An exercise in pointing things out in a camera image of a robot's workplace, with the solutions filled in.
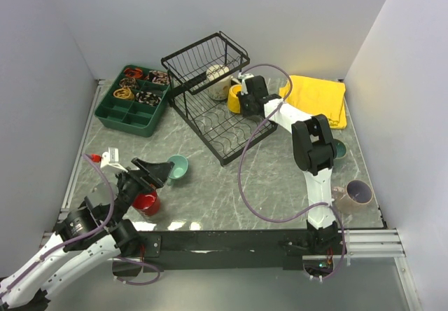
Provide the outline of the teal glazed ceramic mug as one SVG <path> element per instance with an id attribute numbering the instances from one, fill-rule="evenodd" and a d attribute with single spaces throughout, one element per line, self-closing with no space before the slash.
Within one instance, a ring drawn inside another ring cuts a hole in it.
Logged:
<path id="1" fill-rule="evenodd" d="M 341 140 L 335 139 L 336 160 L 343 159 L 347 155 L 347 147 Z"/>

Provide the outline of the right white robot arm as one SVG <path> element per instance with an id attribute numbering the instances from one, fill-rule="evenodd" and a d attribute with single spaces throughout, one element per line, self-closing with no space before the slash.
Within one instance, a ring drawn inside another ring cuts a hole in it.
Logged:
<path id="1" fill-rule="evenodd" d="M 331 176 L 337 148 L 328 119 L 310 115 L 288 104 L 278 94 L 270 94 L 265 79 L 240 74 L 241 91 L 237 93 L 245 116 L 262 116 L 260 126 L 270 121 L 287 130 L 292 139 L 295 164 L 305 178 L 308 208 L 306 239 L 298 248 L 322 254 L 338 236 L 337 219 L 332 211 Z"/>

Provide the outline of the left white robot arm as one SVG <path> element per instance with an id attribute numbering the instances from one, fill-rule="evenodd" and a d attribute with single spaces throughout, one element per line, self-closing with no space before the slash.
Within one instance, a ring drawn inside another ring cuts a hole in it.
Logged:
<path id="1" fill-rule="evenodd" d="M 141 236 L 124 215 L 140 195 L 165 185 L 174 163 L 134 158 L 132 164 L 134 169 L 114 164 L 116 186 L 104 182 L 109 204 L 94 207 L 84 199 L 26 264 L 1 280 L 2 310 L 44 310 L 56 293 L 99 264 L 112 258 L 128 261 L 143 251 Z"/>

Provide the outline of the yellow enamel mug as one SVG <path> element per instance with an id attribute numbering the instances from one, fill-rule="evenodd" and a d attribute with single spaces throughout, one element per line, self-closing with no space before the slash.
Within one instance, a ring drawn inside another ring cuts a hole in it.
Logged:
<path id="1" fill-rule="evenodd" d="M 232 85 L 229 89 L 229 93 L 227 96 L 227 107 L 232 113 L 235 114 L 241 113 L 240 101 L 237 96 L 237 94 L 241 91 L 242 91 L 241 84 Z"/>

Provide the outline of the red enamel mug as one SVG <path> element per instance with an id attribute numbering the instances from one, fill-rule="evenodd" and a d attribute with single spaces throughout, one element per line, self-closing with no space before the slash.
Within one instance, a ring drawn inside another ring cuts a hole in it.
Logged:
<path id="1" fill-rule="evenodd" d="M 154 216 L 160 210 L 161 201 L 157 191 L 152 191 L 150 193 L 139 194 L 132 203 L 132 206 L 143 216 Z"/>

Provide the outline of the floral white green-inside mug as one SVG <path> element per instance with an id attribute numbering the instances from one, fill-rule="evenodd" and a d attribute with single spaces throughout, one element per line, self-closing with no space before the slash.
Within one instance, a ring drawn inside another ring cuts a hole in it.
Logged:
<path id="1" fill-rule="evenodd" d="M 212 84 L 205 90 L 206 94 L 215 101 L 228 98 L 233 76 L 228 75 L 230 69 L 225 65 L 215 64 L 206 71 L 206 79 Z"/>

